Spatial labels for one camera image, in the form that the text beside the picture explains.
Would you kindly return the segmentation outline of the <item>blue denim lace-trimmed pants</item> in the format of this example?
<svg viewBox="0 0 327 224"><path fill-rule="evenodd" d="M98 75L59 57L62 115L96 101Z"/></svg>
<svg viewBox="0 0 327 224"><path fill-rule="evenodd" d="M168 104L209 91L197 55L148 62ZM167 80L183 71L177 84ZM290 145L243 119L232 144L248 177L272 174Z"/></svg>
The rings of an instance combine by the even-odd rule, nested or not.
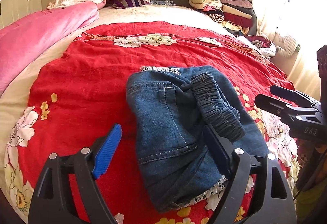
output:
<svg viewBox="0 0 327 224"><path fill-rule="evenodd" d="M205 144L205 125L251 155L268 154L232 83L213 67L134 73L127 81L126 99L137 120L143 182L160 213L193 205L224 188L227 176Z"/></svg>

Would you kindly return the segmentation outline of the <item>white knitted garment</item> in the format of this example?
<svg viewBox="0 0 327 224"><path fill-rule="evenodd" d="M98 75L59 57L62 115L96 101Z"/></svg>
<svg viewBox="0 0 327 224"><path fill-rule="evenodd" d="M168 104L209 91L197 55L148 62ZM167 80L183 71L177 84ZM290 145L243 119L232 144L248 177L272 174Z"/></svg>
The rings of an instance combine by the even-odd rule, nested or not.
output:
<svg viewBox="0 0 327 224"><path fill-rule="evenodd" d="M276 46L276 57L290 58L300 50L300 44L293 37L278 32L274 35L273 43Z"/></svg>

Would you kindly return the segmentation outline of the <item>stack of folded clothes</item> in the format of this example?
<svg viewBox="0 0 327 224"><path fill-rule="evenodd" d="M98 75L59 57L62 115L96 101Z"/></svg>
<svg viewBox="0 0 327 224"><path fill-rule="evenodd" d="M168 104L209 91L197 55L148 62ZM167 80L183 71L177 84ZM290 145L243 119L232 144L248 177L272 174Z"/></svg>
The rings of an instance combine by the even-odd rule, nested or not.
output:
<svg viewBox="0 0 327 224"><path fill-rule="evenodd" d="M189 5L236 37L257 34L257 15L250 0L189 0Z"/></svg>

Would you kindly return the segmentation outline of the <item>red floral bed blanket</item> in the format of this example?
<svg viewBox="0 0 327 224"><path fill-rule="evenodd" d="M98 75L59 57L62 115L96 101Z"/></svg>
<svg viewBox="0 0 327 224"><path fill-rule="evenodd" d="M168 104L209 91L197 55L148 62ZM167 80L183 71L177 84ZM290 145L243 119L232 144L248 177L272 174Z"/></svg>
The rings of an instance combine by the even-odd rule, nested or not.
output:
<svg viewBox="0 0 327 224"><path fill-rule="evenodd" d="M239 38L167 22L101 25L80 32L68 46L37 69L27 85L10 95L19 103L15 124L2 122L5 189L9 202L27 219L37 178L47 156L74 153L122 126L122 140L108 172L98 185L114 214L125 223L206 223L223 195L161 214L143 185L135 153L136 119L126 101L126 82L133 73L163 71L181 75L188 67L210 65L232 83L246 112L255 121L271 152L279 159L288 184L297 180L297 146L288 127L254 102L271 85L293 88L286 75Z"/></svg>

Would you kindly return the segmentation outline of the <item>pink quilt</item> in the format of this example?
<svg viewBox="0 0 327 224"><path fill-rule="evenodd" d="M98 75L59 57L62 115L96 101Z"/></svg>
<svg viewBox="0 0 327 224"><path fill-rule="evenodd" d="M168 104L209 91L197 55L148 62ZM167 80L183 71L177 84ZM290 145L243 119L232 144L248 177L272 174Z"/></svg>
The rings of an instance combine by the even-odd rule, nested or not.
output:
<svg viewBox="0 0 327 224"><path fill-rule="evenodd" d="M95 3L29 14L1 29L1 93L45 50L99 17Z"/></svg>

